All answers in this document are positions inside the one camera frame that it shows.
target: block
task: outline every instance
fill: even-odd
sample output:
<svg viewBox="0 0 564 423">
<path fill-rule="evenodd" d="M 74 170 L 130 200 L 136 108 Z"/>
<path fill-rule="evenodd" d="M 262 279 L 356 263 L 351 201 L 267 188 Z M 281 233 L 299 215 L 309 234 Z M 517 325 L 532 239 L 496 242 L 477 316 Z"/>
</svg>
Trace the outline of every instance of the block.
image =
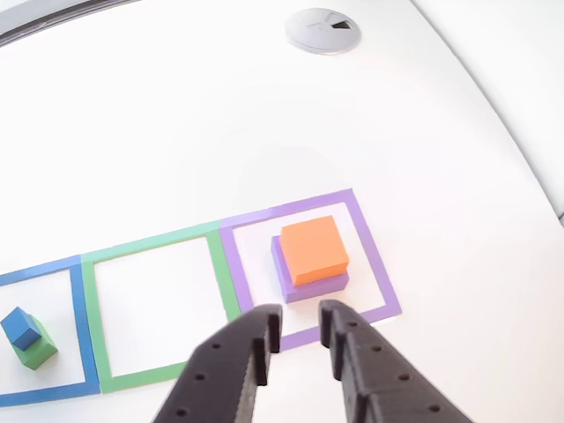
<svg viewBox="0 0 564 423">
<path fill-rule="evenodd" d="M 326 293 L 342 291 L 349 281 L 349 275 L 345 271 L 345 273 L 340 275 L 320 279 L 310 284 L 294 286 L 290 279 L 290 271 L 286 265 L 279 236 L 272 237 L 271 252 L 274 258 L 274 265 L 276 266 L 282 296 L 286 303 L 306 300 L 319 295 L 325 295 Z"/>
<path fill-rule="evenodd" d="M 1 324 L 10 343 L 20 350 L 25 350 L 41 337 L 32 317 L 19 307 L 14 308 Z"/>
<path fill-rule="evenodd" d="M 15 345 L 12 345 L 12 348 L 18 355 L 21 364 L 31 368 L 32 370 L 37 370 L 41 364 L 43 364 L 49 357 L 57 352 L 57 349 L 55 343 L 53 342 L 53 339 L 51 339 L 41 322 L 35 319 L 35 317 L 33 317 L 32 315 L 31 318 L 39 328 L 41 338 L 35 341 L 25 351 L 20 350 Z"/>
<path fill-rule="evenodd" d="M 280 245 L 295 286 L 341 275 L 349 264 L 332 216 L 284 226 Z"/>
</svg>

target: purple block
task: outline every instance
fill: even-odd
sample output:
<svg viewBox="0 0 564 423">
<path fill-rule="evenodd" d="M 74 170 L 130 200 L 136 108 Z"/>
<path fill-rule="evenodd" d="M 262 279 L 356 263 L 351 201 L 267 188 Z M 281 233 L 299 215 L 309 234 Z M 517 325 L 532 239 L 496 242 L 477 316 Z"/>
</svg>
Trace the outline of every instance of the purple block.
<svg viewBox="0 0 564 423">
<path fill-rule="evenodd" d="M 342 275 L 319 279 L 310 284 L 294 286 L 290 278 L 290 271 L 286 265 L 282 247 L 280 246 L 279 236 L 272 237 L 271 251 L 274 257 L 276 272 L 278 273 L 278 280 L 280 281 L 280 288 L 282 288 L 282 295 L 284 295 L 284 301 L 286 303 L 306 300 L 308 298 L 325 295 L 326 293 L 343 291 L 349 281 L 349 274 L 345 272 Z"/>
</svg>

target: orange cube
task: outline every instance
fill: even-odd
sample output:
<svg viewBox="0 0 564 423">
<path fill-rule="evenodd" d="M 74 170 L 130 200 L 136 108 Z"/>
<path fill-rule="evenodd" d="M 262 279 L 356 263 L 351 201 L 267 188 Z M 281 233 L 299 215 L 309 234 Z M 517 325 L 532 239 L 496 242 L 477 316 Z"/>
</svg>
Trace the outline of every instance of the orange cube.
<svg viewBox="0 0 564 423">
<path fill-rule="evenodd" d="M 294 286 L 343 274 L 349 264 L 332 216 L 284 226 L 280 246 Z"/>
</svg>

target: blue tape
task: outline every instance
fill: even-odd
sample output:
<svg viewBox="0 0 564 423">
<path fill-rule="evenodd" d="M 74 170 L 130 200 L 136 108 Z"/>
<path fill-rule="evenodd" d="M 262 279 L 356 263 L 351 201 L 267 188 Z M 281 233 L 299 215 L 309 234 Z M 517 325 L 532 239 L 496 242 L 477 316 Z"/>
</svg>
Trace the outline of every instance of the blue tape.
<svg viewBox="0 0 564 423">
<path fill-rule="evenodd" d="M 49 273 L 55 273 L 56 271 L 64 271 L 76 264 L 80 264 L 80 256 L 62 258 L 60 260 L 55 260 L 54 262 L 40 264 L 39 266 L 28 267 L 27 269 L 22 269 L 21 271 L 11 271 L 10 273 L 0 275 L 0 286 L 15 284 L 16 282 L 21 282 L 22 280 L 37 278 L 38 276 L 48 275 Z"/>
<path fill-rule="evenodd" d="M 28 390 L 14 392 L 13 394 L 0 395 L 0 407 L 12 405 L 23 405 L 55 401 L 57 399 L 68 399 L 84 397 L 86 395 L 100 394 L 100 382 L 94 361 L 92 340 L 90 338 L 90 327 L 86 317 L 85 289 L 82 280 L 82 267 L 80 256 L 72 256 L 51 263 L 40 264 L 22 271 L 13 271 L 0 275 L 0 286 L 15 284 L 30 278 L 48 275 L 56 271 L 70 272 L 70 288 L 72 290 L 72 305 L 77 325 L 78 347 L 85 381 L 71 385 L 55 386 L 42 390 Z"/>
</svg>

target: gray round fixture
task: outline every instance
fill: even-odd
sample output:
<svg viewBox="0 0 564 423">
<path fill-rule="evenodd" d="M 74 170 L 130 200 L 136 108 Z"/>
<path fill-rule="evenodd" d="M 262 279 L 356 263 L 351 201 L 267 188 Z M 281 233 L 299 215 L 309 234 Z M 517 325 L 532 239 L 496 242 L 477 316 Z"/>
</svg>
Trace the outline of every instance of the gray round fixture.
<svg viewBox="0 0 564 423">
<path fill-rule="evenodd" d="M 306 9 L 286 21 L 286 36 L 297 48 L 317 55 L 337 55 L 357 46 L 360 29 L 338 11 Z"/>
</svg>

